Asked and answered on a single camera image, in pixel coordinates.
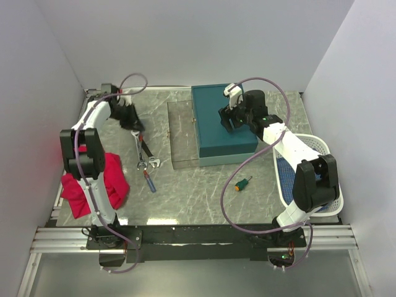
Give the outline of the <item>teal tool box with drawer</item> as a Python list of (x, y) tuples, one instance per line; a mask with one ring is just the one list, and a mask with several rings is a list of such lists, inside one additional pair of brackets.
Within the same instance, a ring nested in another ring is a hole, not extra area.
[(256, 152), (257, 137), (247, 126), (229, 133), (221, 125), (218, 110), (229, 102), (226, 86), (192, 86), (190, 99), (167, 104), (175, 170), (242, 163)]

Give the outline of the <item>blue red screwdriver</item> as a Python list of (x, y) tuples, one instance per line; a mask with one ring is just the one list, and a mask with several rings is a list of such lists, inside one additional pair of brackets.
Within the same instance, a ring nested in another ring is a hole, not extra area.
[(148, 174), (148, 172), (146, 170), (143, 170), (143, 174), (144, 174), (144, 178), (149, 186), (149, 189), (151, 190), (152, 193), (155, 193), (157, 190), (156, 190), (156, 187), (155, 187), (150, 175)]

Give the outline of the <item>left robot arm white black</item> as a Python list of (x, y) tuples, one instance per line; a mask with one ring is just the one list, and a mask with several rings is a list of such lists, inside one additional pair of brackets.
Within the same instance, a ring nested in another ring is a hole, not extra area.
[(99, 130), (112, 118), (127, 130), (136, 127), (139, 132), (143, 131), (132, 103), (132, 96), (143, 90), (124, 92), (110, 85), (87, 103), (86, 110), (74, 126), (63, 129), (59, 135), (64, 169), (77, 181), (92, 215), (90, 237), (101, 239), (110, 249), (129, 239), (120, 230), (116, 211), (106, 191), (105, 151)]

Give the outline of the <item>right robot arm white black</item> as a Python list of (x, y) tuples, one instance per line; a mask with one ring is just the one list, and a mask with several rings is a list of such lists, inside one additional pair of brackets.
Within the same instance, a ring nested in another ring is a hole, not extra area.
[(247, 125), (261, 141), (275, 149), (295, 172), (293, 200), (274, 220), (271, 240), (280, 247), (293, 238), (292, 231), (302, 226), (323, 206), (340, 197), (336, 159), (321, 154), (292, 133), (275, 114), (269, 114), (261, 90), (242, 91), (229, 85), (223, 91), (229, 104), (219, 110), (222, 126), (232, 132)]

